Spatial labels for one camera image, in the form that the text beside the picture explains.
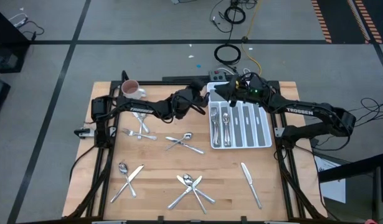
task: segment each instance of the yellow cable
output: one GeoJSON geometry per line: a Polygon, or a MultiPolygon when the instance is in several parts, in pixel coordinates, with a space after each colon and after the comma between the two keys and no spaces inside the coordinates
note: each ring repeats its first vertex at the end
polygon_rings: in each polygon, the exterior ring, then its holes
{"type": "MultiPolygon", "coordinates": [[[[255,12],[253,13],[252,20],[251,20],[251,23],[250,23],[250,25],[249,25],[249,29],[248,29],[248,32],[247,32],[247,35],[246,35],[247,38],[248,38],[248,36],[249,36],[249,33],[251,32],[251,29],[252,29],[252,26],[253,26],[253,22],[254,22],[254,20],[255,20],[255,16],[256,16],[256,14],[257,14],[257,12],[258,12],[258,10],[259,10],[259,8],[260,8],[260,5],[261,5],[261,3],[262,3],[263,0],[257,0],[257,1],[258,1],[258,4],[256,5],[255,12]]],[[[253,57],[249,56],[249,54],[245,51],[245,49],[244,49],[244,43],[241,44],[241,48],[242,48],[242,51],[247,55],[247,57],[248,57],[251,61],[255,62],[256,65],[258,65],[258,68],[259,68],[259,73],[258,73],[258,74],[259,74],[259,76],[260,76],[260,75],[262,74],[262,66],[260,66],[259,62],[257,62],[253,57]]]]}

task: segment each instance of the wooden tabletop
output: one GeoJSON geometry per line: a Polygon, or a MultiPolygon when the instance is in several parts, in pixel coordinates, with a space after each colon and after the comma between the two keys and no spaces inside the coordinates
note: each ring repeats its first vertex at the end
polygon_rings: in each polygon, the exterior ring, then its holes
{"type": "MultiPolygon", "coordinates": [[[[295,82],[280,82],[281,92],[285,98],[298,100],[295,82]]],[[[110,82],[96,82],[91,99],[107,95],[110,82]]],[[[183,86],[142,86],[147,92],[147,100],[158,101],[167,98],[183,86]]],[[[304,126],[301,115],[286,114],[288,124],[304,126]]],[[[86,120],[90,119],[90,104],[86,120]]],[[[148,116],[145,123],[151,130],[151,135],[158,137],[157,141],[118,133],[111,168],[108,197],[105,207],[105,220],[156,220],[163,215],[165,220],[240,220],[246,216],[248,221],[255,220],[287,220],[283,189],[281,186],[278,162],[274,160],[275,146],[261,149],[229,149],[215,150],[209,143],[209,117],[202,116],[190,110],[182,120],[174,120],[165,124],[154,116],[148,116]],[[187,143],[205,150],[204,155],[195,153],[182,146],[175,146],[168,151],[164,148],[170,143],[166,136],[180,139],[185,132],[194,133],[187,143]],[[125,183],[125,178],[118,170],[117,164],[125,160],[132,173],[139,165],[145,167],[132,181],[137,193],[132,198],[127,187],[119,198],[110,203],[111,198],[125,183]],[[251,190],[245,179],[240,163],[244,162],[253,178],[255,190],[262,203],[260,210],[254,201],[251,190]],[[190,192],[173,210],[166,207],[186,187],[176,178],[177,175],[190,174],[193,178],[203,176],[198,189],[216,200],[212,205],[201,197],[207,215],[204,215],[195,195],[190,192]]],[[[132,113],[120,114],[120,128],[139,130],[139,122],[132,113]]],[[[298,145],[310,148],[306,139],[298,141],[298,145]]],[[[93,139],[80,140],[78,154],[80,156],[93,146],[93,139]]],[[[320,203],[318,177],[311,154],[294,149],[295,162],[300,180],[300,187],[317,210],[326,216],[326,211],[320,203]]],[[[63,215],[70,214],[90,190],[97,149],[82,158],[75,167],[65,201],[63,215]]],[[[290,187],[293,201],[294,216],[298,216],[296,200],[290,187]]]]}

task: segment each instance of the mug handle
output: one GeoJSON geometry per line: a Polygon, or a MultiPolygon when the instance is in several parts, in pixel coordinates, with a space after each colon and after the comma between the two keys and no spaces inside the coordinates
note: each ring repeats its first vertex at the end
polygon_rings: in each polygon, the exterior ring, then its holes
{"type": "Polygon", "coordinates": [[[147,96],[146,90],[144,90],[142,88],[139,88],[139,91],[141,92],[141,97],[146,97],[147,96]]]}

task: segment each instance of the cutlery tray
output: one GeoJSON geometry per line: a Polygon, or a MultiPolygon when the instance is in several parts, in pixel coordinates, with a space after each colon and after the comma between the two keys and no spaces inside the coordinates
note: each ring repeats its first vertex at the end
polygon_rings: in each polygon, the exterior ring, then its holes
{"type": "Polygon", "coordinates": [[[272,137],[267,121],[266,111],[251,103],[238,101],[235,107],[230,107],[230,103],[224,101],[214,90],[215,85],[226,84],[227,82],[211,82],[207,85],[209,95],[209,128],[210,146],[213,149],[248,149],[271,147],[272,137]],[[212,109],[217,110],[217,124],[219,125],[219,144],[215,146],[214,125],[212,122],[212,109]],[[231,146],[224,146],[224,123],[223,113],[228,113],[230,117],[229,129],[231,146]]]}

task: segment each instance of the metal fork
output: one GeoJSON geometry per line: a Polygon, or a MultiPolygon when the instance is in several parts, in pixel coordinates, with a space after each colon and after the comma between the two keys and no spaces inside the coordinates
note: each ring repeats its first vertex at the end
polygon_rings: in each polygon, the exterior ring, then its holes
{"type": "Polygon", "coordinates": [[[219,127],[217,123],[217,108],[212,108],[212,111],[210,113],[210,119],[212,120],[214,124],[214,138],[213,142],[215,146],[219,146],[219,127]]]}
{"type": "Polygon", "coordinates": [[[126,129],[126,128],[122,128],[122,132],[129,135],[129,136],[141,136],[141,137],[144,137],[144,138],[148,138],[148,139],[151,139],[151,140],[156,140],[157,137],[156,136],[148,136],[148,135],[145,135],[145,134],[138,134],[138,133],[135,133],[134,131],[131,131],[129,129],[126,129]]]}

